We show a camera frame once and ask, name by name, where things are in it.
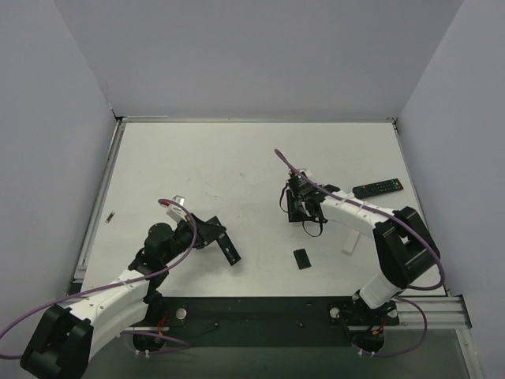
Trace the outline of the black battery cover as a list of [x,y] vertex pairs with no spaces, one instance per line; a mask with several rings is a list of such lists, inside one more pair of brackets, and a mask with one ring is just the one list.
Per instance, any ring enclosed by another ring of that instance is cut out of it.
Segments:
[[306,249],[295,250],[293,254],[299,270],[304,270],[312,267]]

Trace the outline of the slim black remote control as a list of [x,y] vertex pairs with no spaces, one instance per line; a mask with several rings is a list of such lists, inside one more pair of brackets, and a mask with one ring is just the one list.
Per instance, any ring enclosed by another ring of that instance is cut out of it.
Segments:
[[[226,229],[226,233],[224,235],[221,236],[221,238],[219,240],[216,241],[219,245],[219,248],[222,250],[226,260],[228,261],[228,263],[230,264],[230,266],[234,266],[235,264],[237,264],[240,260],[241,260],[241,256],[239,254],[239,252],[237,251],[237,249],[235,248],[234,244],[232,243],[229,235],[227,234],[227,229]],[[230,257],[228,256],[228,249],[229,248],[232,248],[232,249],[235,249],[239,255],[239,259],[237,261],[231,261],[230,260]]]

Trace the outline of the AAA battery pair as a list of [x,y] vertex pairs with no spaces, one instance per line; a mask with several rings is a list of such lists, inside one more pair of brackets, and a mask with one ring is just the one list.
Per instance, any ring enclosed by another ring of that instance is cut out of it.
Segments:
[[105,221],[105,222],[106,222],[106,223],[109,223],[109,222],[113,219],[114,215],[115,215],[115,212],[111,212],[111,213],[108,215],[108,217],[106,218],[106,221]]

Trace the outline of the white remote control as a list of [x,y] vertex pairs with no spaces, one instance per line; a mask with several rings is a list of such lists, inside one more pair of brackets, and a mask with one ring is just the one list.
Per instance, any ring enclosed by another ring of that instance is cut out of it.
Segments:
[[359,239],[360,233],[355,230],[351,230],[346,238],[346,241],[342,247],[342,252],[345,254],[352,255],[354,248],[357,244],[357,240]]

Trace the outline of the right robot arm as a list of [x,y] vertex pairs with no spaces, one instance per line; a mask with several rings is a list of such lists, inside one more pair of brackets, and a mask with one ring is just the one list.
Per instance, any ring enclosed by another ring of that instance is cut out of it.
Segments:
[[291,223],[315,223],[320,229],[340,223],[374,241],[379,271],[357,291],[357,300],[375,310],[410,287],[440,262],[440,252],[418,212],[381,208],[333,185],[314,186],[306,173],[286,181],[287,214]]

